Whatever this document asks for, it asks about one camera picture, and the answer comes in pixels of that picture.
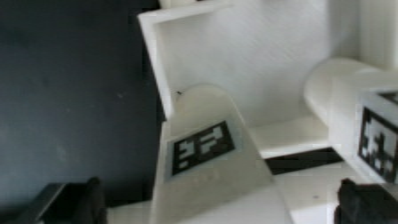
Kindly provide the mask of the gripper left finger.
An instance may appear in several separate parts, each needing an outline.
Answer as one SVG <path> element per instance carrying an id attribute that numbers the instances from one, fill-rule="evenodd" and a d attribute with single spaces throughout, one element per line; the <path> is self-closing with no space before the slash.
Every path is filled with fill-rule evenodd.
<path id="1" fill-rule="evenodd" d="M 66 185 L 63 183 L 52 183 L 47 185 L 40 192 L 34 201 L 22 212 L 15 224 L 40 224 L 43 214 L 54 204 L 54 201 L 63 193 Z"/>

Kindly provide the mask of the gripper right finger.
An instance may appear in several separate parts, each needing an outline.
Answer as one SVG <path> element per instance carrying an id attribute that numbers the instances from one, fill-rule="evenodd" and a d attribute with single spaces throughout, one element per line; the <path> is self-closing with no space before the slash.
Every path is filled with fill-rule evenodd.
<path id="1" fill-rule="evenodd" d="M 379 184 L 342 180 L 334 224 L 398 224 L 398 199 Z"/>

